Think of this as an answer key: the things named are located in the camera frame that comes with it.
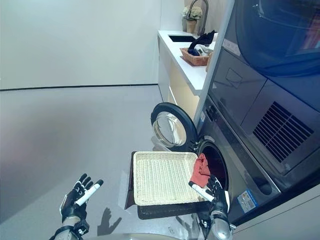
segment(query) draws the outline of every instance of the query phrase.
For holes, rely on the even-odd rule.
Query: faucet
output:
[[[190,8],[189,8],[189,11],[188,11],[188,14],[186,15],[186,19],[190,18],[190,14],[191,14],[191,9],[192,7],[195,5],[195,3],[197,2],[198,0],[193,0],[191,5],[190,5]],[[206,28],[206,22],[207,22],[207,16],[208,16],[208,11],[209,11],[209,3],[208,3],[208,0],[203,0],[204,3],[205,3],[205,13],[204,13],[204,19],[203,19],[203,22],[202,22],[202,27],[200,29],[200,31],[198,32],[198,35],[201,36],[202,34],[205,33],[205,28]]]

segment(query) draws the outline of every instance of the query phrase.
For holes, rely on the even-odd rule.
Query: sink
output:
[[[172,42],[179,42],[179,43],[191,43],[194,40],[196,40],[193,36],[185,36],[185,35],[169,35],[169,38],[171,38]]]

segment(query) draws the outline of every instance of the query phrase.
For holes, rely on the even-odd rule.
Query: woven basket tray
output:
[[[183,59],[193,66],[205,66],[208,63],[209,56],[193,56],[188,53],[188,48],[180,48]]]
[[[133,156],[134,201],[139,206],[203,201],[189,185],[197,155],[138,151]]]

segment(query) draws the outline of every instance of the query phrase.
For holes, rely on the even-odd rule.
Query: robotic hand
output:
[[[212,232],[219,240],[231,240],[232,229],[235,226],[228,221],[230,208],[229,194],[224,191],[219,180],[212,174],[208,181],[206,193],[213,196],[210,215],[212,218]]]
[[[205,213],[201,220],[205,228],[212,226],[213,234],[219,240],[231,240],[232,239],[232,230],[236,229],[236,226],[229,224],[228,221],[228,212],[230,208],[230,199],[228,191],[225,191],[219,180],[211,174],[208,183],[207,189],[200,187],[194,182],[190,181],[189,185],[204,197],[206,200],[211,202],[209,209],[209,216]]]
[[[90,180],[91,177],[87,177],[86,173],[83,174],[72,190],[64,196],[60,205],[62,227],[55,232],[50,240],[82,240],[82,235],[89,232],[89,224],[86,221],[87,202],[104,183],[104,181],[98,180],[94,184]]]

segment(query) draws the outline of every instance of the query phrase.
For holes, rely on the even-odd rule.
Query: red towel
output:
[[[205,185],[207,185],[209,178],[210,170],[208,167],[208,161],[206,159],[206,156],[201,153],[197,160],[195,160],[193,166],[193,174],[190,181],[204,188]]]

